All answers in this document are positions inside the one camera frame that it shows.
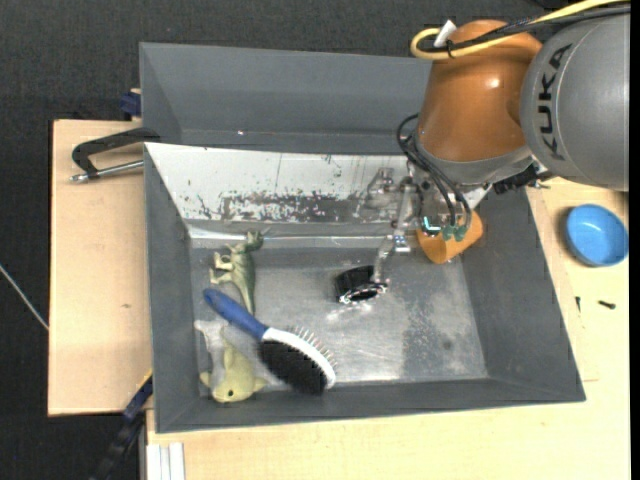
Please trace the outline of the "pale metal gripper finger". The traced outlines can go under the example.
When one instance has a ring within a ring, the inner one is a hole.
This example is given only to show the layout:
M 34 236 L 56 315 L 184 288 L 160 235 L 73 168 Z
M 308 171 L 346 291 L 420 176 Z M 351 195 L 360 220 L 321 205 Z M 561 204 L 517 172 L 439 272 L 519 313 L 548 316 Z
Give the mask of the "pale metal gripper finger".
M 376 251 L 373 264 L 373 281 L 384 283 L 386 281 L 386 264 L 394 254 L 408 254 L 411 251 L 407 237 L 404 234 L 387 235 Z

